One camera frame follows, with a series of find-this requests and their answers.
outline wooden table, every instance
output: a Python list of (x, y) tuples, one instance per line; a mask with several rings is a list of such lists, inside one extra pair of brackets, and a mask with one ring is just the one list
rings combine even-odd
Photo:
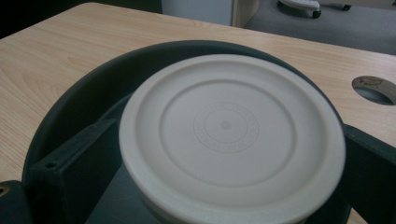
[(38, 125), (76, 81), (131, 50), (189, 39), (232, 42), (276, 56), (311, 78), (345, 123), (396, 147), (396, 106), (369, 102), (351, 87), (359, 76), (396, 83), (395, 56), (89, 3), (0, 39), (0, 182), (21, 180)]

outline light wood tabletop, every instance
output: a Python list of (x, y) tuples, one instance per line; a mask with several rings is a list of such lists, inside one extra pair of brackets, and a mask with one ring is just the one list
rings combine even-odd
[(396, 106), (372, 103), (351, 85), (361, 76), (396, 83), (396, 56), (88, 3), (0, 39), (0, 182), (21, 180), (38, 125), (80, 78), (123, 53), (192, 39), (244, 45), (289, 63), (324, 91), (344, 123), (396, 147)]

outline chair caster wheel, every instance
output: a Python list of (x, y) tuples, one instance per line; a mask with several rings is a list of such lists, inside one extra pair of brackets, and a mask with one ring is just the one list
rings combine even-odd
[(317, 18), (319, 18), (320, 15), (321, 15), (321, 10), (319, 10), (319, 11), (314, 11), (314, 12), (312, 13), (312, 18), (313, 18), (313, 19), (317, 19)]
[(349, 11), (351, 7), (352, 7), (351, 5), (344, 5), (343, 10)]

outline gray carpet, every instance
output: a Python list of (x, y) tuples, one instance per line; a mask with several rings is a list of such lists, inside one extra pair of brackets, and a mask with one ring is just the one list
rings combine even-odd
[(396, 10), (342, 5), (320, 5), (321, 16), (287, 6), (277, 0), (260, 0), (246, 29), (286, 35), (353, 49), (396, 55)]

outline concentric circle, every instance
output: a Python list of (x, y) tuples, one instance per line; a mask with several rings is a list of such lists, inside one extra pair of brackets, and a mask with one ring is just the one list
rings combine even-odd
[(124, 109), (120, 149), (160, 214), (188, 223), (293, 223), (344, 168), (340, 122), (291, 71), (241, 55), (172, 64)]

